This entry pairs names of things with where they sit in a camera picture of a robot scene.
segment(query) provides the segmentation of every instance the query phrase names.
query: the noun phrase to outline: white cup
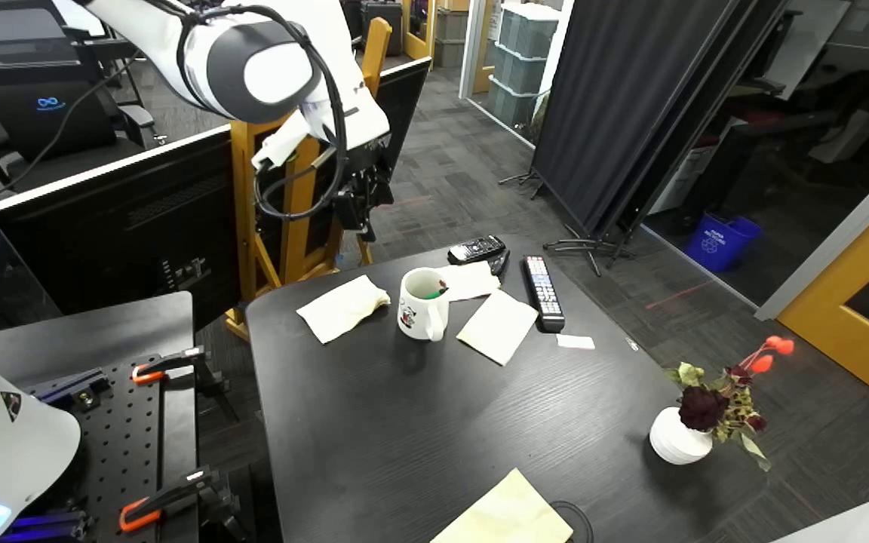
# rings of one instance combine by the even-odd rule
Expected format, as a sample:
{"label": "white cup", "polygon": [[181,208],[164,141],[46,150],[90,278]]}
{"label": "white cup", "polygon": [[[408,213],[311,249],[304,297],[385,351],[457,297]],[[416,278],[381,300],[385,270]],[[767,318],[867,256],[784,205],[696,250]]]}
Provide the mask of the white cup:
{"label": "white cup", "polygon": [[399,329],[416,342],[441,342],[451,318],[446,282],[437,270],[410,270],[401,278]]}

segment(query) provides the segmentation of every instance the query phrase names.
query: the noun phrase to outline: paper napkin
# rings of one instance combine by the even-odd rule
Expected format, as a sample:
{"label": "paper napkin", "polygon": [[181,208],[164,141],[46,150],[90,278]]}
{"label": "paper napkin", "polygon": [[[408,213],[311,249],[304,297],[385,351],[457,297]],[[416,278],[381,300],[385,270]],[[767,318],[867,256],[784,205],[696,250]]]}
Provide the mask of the paper napkin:
{"label": "paper napkin", "polygon": [[441,275],[451,302],[478,300],[499,289],[499,278],[493,275],[488,263],[442,265]]}
{"label": "paper napkin", "polygon": [[510,470],[431,543],[566,543],[571,535],[573,528],[536,495],[522,470]]}
{"label": "paper napkin", "polygon": [[393,300],[378,289],[369,275],[346,282],[296,313],[311,327],[321,343],[328,343],[375,313],[381,305],[393,305]]}
{"label": "paper napkin", "polygon": [[499,365],[508,365],[525,342],[535,318],[536,310],[530,305],[522,305],[505,289],[495,289],[483,302],[483,307],[478,307],[478,313],[465,323],[458,342],[495,359]]}

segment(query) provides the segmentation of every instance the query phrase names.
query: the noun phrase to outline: blue bin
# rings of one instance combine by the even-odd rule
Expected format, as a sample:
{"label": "blue bin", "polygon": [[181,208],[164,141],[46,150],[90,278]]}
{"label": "blue bin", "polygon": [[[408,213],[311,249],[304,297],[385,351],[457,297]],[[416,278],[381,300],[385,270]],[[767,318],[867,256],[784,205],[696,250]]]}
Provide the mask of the blue bin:
{"label": "blue bin", "polygon": [[732,270],[742,254],[751,249],[751,243],[759,240],[759,225],[732,218],[730,225],[703,214],[695,240],[689,243],[686,254],[696,260],[710,273],[728,273]]}

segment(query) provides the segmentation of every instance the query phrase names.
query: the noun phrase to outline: flower vase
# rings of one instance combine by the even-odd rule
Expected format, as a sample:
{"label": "flower vase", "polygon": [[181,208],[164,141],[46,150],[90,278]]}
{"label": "flower vase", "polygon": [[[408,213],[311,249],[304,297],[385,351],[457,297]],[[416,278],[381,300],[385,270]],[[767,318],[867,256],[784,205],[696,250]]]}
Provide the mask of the flower vase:
{"label": "flower vase", "polygon": [[663,407],[655,417],[649,429],[649,443],[658,459],[671,466],[695,466],[712,454],[712,435],[681,425],[679,407]]}

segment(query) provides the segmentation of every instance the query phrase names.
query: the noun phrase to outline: cable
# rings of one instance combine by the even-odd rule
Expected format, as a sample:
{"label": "cable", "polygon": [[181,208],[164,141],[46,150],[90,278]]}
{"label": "cable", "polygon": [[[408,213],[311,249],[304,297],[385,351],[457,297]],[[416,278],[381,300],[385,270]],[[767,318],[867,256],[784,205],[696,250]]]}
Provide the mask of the cable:
{"label": "cable", "polygon": [[321,52],[311,46],[311,39],[296,31],[288,18],[280,18],[280,12],[267,11],[267,7],[228,7],[228,12],[255,12],[255,16],[265,16],[272,18],[276,25],[280,25],[308,56],[308,62],[322,73],[325,80],[325,93],[328,93],[328,104],[333,104],[333,121],[335,121],[335,134],[325,129],[328,141],[338,149],[335,154],[335,177],[333,183],[322,190],[322,197],[308,208],[308,213],[296,213],[296,214],[288,214],[283,208],[272,205],[267,197],[277,190],[277,187],[288,187],[289,180],[301,177],[301,176],[289,176],[289,177],[280,177],[276,180],[272,187],[260,190],[255,187],[255,208],[276,221],[301,221],[301,218],[311,218],[318,213],[322,213],[328,202],[333,202],[333,194],[338,194],[338,187],[345,183],[345,176],[346,176],[346,124],[345,124],[345,104],[340,104],[340,91],[338,91],[338,83],[333,76],[333,71],[325,68],[325,62],[321,58]]}
{"label": "cable", "polygon": [[53,136],[46,141],[46,149],[42,149],[8,183],[0,187],[0,197],[8,194],[8,190],[16,190],[16,187],[42,164],[42,158],[62,138],[62,134],[67,134],[75,110],[77,110],[87,97],[93,97],[98,87],[106,87],[116,76],[121,76],[124,71],[126,71],[126,68],[113,71],[108,76],[104,76],[98,83],[93,83],[87,91],[81,91],[81,93],[71,100],[71,105],[67,110],[67,114],[62,114],[60,127],[53,129]]}

